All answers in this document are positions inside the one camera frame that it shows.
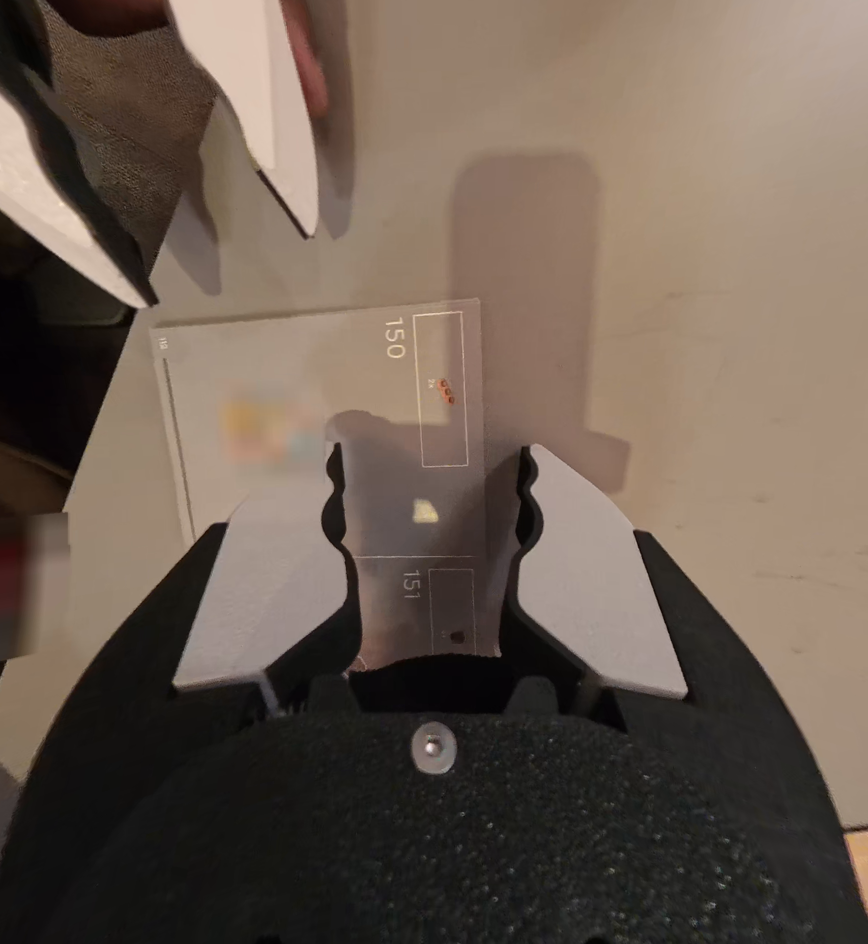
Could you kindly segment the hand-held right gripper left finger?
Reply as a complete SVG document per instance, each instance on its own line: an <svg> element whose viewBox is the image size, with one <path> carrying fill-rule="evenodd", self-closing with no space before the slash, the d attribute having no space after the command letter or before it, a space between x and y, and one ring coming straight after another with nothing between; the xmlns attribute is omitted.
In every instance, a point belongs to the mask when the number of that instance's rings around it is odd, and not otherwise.
<svg viewBox="0 0 868 944"><path fill-rule="evenodd" d="M301 704L344 675L362 642L357 567L345 546L342 445L322 471L242 502L204 587L173 679L180 692L249 683L265 709Z"/></svg>

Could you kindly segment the grey instruction booklet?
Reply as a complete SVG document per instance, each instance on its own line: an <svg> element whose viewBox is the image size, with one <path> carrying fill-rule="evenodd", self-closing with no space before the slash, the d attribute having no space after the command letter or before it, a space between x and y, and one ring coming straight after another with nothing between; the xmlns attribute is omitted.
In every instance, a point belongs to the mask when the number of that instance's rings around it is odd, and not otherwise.
<svg viewBox="0 0 868 944"><path fill-rule="evenodd" d="M155 327L181 534L322 471L340 443L357 567L354 669L493 656L475 299Z"/></svg>

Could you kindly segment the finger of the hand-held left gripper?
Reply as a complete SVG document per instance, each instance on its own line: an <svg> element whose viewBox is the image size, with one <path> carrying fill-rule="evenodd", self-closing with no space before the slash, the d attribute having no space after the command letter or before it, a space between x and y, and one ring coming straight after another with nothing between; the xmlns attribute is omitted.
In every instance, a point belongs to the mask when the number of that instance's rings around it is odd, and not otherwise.
<svg viewBox="0 0 868 944"><path fill-rule="evenodd" d="M171 1L194 63L227 102L255 169L301 235L315 235L315 141L283 6L278 1Z"/></svg>
<svg viewBox="0 0 868 944"><path fill-rule="evenodd" d="M0 210L135 309L157 303L140 246L89 179L38 2L0 2Z"/></svg>

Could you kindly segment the person's left hand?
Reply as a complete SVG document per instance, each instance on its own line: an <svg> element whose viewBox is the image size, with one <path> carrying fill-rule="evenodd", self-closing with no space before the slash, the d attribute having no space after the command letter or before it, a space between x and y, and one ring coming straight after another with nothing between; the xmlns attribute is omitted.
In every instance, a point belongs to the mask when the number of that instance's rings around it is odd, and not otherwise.
<svg viewBox="0 0 868 944"><path fill-rule="evenodd" d="M314 40L312 20L303 1L281 2L289 46L310 118L322 120L329 110L329 92Z"/></svg>

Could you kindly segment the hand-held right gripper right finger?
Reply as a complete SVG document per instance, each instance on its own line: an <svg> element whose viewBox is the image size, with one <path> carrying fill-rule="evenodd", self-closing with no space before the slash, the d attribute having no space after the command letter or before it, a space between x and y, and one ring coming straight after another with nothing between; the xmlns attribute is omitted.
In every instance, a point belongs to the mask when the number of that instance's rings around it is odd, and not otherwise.
<svg viewBox="0 0 868 944"><path fill-rule="evenodd" d="M504 596L504 661L558 702L605 690L683 701L688 686L628 518L537 443L517 479L519 548Z"/></svg>

